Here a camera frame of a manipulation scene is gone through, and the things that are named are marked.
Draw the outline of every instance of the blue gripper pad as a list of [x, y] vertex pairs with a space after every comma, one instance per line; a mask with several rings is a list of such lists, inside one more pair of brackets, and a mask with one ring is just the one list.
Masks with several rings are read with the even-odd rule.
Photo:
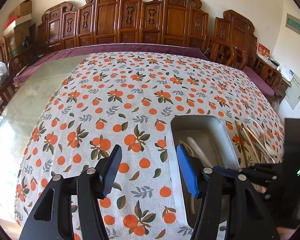
[[194, 174], [194, 171], [189, 163], [187, 158], [188, 153], [184, 149], [182, 145], [178, 145], [177, 147], [177, 159], [178, 164], [181, 169], [183, 178], [185, 180], [188, 192], [192, 194], [193, 197], [197, 197], [199, 195], [199, 190], [197, 187], [197, 177]]

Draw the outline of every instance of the wooden chopstick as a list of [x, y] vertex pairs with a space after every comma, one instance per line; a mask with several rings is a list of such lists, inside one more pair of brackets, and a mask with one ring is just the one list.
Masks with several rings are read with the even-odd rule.
[[260, 159], [259, 159], [259, 156], [258, 156], [258, 154], [257, 154], [257, 152], [256, 152], [256, 149], [254, 148], [254, 146], [253, 146], [253, 144], [252, 144], [252, 142], [251, 142], [251, 140], [250, 140], [250, 137], [249, 137], [249, 135], [247, 134], [246, 129], [245, 129], [244, 127], [242, 127], [242, 131], [244, 132], [245, 136], [247, 137], [247, 139], [248, 139], [248, 141], [249, 141], [249, 143], [250, 143], [250, 146], [252, 147], [253, 153], [254, 153], [255, 157], [257, 158], [258, 163], [261, 163], [261, 161], [260, 161]]
[[244, 145], [242, 143], [242, 142], [244, 142], [244, 139], [241, 136], [241, 133], [240, 133], [239, 128], [238, 128], [238, 123], [237, 123], [236, 120], [234, 120], [234, 124], [237, 128], [238, 136], [240, 138], [240, 145], [241, 145], [241, 149], [242, 149], [242, 152], [243, 152], [244, 162], [246, 164], [246, 167], [248, 168], [250, 166], [250, 163], [248, 162], [247, 155], [246, 155], [246, 150], [244, 149]]

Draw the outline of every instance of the metal screw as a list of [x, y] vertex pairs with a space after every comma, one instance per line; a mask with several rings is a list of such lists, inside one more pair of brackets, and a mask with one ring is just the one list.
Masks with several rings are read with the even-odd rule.
[[61, 175], [60, 174], [56, 174], [53, 176], [52, 178], [54, 181], [58, 181], [59, 179], [61, 179]]
[[242, 180], [242, 181], [245, 181], [245, 180], [247, 179], [247, 177], [244, 176], [243, 174], [239, 174], [239, 175], [238, 175], [238, 179], [239, 179], [239, 180]]
[[205, 168], [203, 169], [203, 172], [206, 173], [206, 174], [210, 174], [210, 173], [212, 173], [212, 169], [209, 168], [209, 167], [205, 167]]
[[89, 168], [89, 169], [87, 169], [87, 173], [88, 174], [93, 174], [93, 173], [95, 173], [96, 172], [96, 169], [95, 168]]

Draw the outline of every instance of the glass table top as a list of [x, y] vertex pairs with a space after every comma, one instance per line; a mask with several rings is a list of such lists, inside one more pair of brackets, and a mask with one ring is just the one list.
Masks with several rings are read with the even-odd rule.
[[50, 97], [86, 55], [43, 64], [15, 93], [0, 116], [0, 204], [13, 218], [20, 163]]

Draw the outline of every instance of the orange fruit pattern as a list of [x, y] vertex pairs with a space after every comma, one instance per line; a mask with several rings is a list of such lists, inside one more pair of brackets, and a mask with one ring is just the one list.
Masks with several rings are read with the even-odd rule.
[[[98, 200], [109, 238], [183, 239], [183, 233], [177, 233], [184, 225], [176, 215], [171, 182], [178, 167], [170, 170], [168, 161], [174, 154], [170, 122], [176, 115], [192, 114], [212, 115], [223, 122], [242, 167], [234, 121], [252, 128], [249, 117], [260, 124], [267, 143], [278, 152], [275, 160], [281, 160], [283, 126], [243, 72], [168, 54], [88, 55], [64, 78], [22, 149], [16, 211], [23, 220], [20, 216], [18, 222], [24, 225], [25, 209], [31, 212], [54, 174], [78, 176], [118, 144], [119, 171], [111, 193]], [[252, 149], [243, 143], [248, 161], [254, 162]], [[75, 197], [72, 201], [74, 239], [81, 240], [78, 203]]]

